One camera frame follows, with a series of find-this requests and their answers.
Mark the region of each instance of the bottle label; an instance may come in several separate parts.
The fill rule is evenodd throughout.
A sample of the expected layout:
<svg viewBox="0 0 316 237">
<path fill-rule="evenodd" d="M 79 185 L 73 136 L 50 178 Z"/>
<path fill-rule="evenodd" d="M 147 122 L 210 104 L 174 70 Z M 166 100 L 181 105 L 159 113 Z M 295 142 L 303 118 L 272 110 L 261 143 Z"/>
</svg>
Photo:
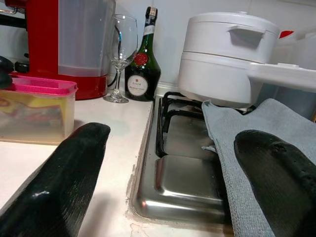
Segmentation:
<svg viewBox="0 0 316 237">
<path fill-rule="evenodd" d="M 128 79 L 127 86 L 132 95 L 141 96 L 147 91 L 148 83 L 143 77 L 133 75 Z"/>
<path fill-rule="evenodd" d="M 144 28 L 144 35 L 150 35 L 150 34 L 153 34 L 155 31 L 155 26 L 151 25 L 151 26 L 146 26 Z"/>
<path fill-rule="evenodd" d="M 148 62 L 148 56 L 146 53 L 137 53 L 135 58 L 134 58 L 134 62 L 138 65 L 144 65 Z"/>
</svg>

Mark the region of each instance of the dish towel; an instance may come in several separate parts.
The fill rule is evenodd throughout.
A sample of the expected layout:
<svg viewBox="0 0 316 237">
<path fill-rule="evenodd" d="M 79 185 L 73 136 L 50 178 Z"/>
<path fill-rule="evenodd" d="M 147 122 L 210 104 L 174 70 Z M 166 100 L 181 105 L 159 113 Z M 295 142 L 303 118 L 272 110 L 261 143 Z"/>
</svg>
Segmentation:
<svg viewBox="0 0 316 237">
<path fill-rule="evenodd" d="M 241 115 L 231 108 L 202 105 L 208 135 L 214 141 L 221 162 L 232 224 L 236 237 L 274 237 L 251 185 L 234 152 L 238 133 L 255 129 L 271 133 L 296 146 L 316 164 L 316 124 L 274 99 Z"/>
</svg>

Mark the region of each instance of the white countertop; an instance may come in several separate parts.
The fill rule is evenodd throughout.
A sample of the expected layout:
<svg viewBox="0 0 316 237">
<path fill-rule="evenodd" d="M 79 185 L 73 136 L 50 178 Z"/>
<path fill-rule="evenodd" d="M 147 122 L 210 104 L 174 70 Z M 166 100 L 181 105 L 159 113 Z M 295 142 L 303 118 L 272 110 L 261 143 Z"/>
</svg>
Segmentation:
<svg viewBox="0 0 316 237">
<path fill-rule="evenodd" d="M 79 237 L 225 236 L 220 228 L 160 223 L 130 211 L 129 197 L 152 108 L 151 102 L 132 100 L 127 104 L 114 104 L 102 98 L 76 101 L 75 127 L 100 122 L 111 128 L 105 159 Z M 0 142 L 0 207 L 55 148 Z"/>
</svg>

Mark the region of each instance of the stove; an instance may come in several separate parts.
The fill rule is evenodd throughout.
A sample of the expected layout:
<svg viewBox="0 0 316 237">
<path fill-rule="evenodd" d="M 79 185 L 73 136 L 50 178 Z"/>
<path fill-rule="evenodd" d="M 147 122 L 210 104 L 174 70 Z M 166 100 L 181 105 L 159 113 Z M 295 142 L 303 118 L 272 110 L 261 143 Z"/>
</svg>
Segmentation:
<svg viewBox="0 0 316 237">
<path fill-rule="evenodd" d="M 201 102 L 180 93 L 157 98 L 132 206 L 151 219 L 230 224 L 219 158 Z"/>
</svg>

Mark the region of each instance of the white tile wall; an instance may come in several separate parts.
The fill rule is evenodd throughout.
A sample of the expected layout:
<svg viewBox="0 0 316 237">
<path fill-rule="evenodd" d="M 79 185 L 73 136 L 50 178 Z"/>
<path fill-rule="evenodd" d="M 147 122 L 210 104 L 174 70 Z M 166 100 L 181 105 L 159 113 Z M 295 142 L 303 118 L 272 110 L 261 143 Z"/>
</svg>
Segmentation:
<svg viewBox="0 0 316 237">
<path fill-rule="evenodd" d="M 160 81 L 175 85 L 187 23 L 193 15 L 210 11 L 248 11 L 273 21 L 283 30 L 316 25 L 316 7 L 281 0 L 117 0 L 117 13 L 137 18 L 139 42 L 149 5 L 158 8 L 154 51 L 162 70 Z M 20 59 L 26 50 L 27 33 L 23 29 L 0 26 L 0 55 Z"/>
</svg>

